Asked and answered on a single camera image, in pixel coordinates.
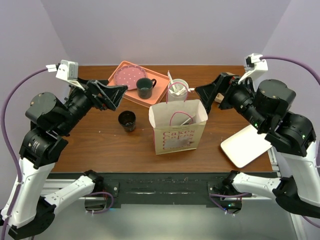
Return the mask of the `cream and pink paper bag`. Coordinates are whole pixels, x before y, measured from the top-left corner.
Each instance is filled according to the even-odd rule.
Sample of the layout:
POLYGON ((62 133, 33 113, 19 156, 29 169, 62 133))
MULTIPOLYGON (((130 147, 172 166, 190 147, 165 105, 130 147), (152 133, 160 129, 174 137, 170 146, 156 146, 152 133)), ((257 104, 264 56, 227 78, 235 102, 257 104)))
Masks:
POLYGON ((168 101, 152 105, 148 111, 153 128, 156 155, 197 149, 203 135, 208 115, 199 99, 168 101), (188 118, 193 123, 181 125, 188 118))

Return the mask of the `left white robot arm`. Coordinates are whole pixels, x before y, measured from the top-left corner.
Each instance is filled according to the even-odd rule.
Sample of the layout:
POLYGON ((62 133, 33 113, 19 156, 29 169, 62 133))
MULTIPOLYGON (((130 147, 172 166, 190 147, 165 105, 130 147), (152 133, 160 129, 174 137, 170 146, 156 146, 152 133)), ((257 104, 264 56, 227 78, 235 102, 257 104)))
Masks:
POLYGON ((56 215, 84 196, 104 193, 104 179, 93 170, 85 171, 70 185, 42 195, 44 184, 67 146, 67 137, 92 109, 116 110, 127 86, 107 86, 98 80, 72 86, 65 102, 53 93, 36 95, 25 115, 30 130, 19 150, 19 172, 6 206, 0 213, 0 224, 9 227, 8 234, 24 240, 43 233, 56 215))

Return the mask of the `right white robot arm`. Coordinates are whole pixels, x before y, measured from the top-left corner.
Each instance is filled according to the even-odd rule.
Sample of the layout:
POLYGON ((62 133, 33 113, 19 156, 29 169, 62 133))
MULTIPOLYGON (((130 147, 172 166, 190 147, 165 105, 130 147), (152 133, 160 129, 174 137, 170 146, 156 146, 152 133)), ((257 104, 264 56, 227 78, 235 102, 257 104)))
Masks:
POLYGON ((316 133, 305 116, 290 111, 296 93, 277 79, 263 80, 257 88, 247 77, 221 73, 212 83, 195 92, 207 112, 218 94, 221 110, 234 109, 286 160, 290 177, 265 178, 231 171, 214 194, 239 198, 251 194, 273 199, 289 213, 320 216, 320 174, 316 161, 316 133))

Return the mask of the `black plastic cup stack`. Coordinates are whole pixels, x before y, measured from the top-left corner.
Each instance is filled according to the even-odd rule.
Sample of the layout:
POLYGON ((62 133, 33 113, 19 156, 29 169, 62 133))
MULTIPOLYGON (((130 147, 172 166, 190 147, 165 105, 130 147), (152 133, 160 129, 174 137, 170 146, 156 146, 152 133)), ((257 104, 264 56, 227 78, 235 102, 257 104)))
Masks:
POLYGON ((136 115, 132 111, 125 110, 119 114, 118 122, 125 132, 133 132, 136 128, 136 115))

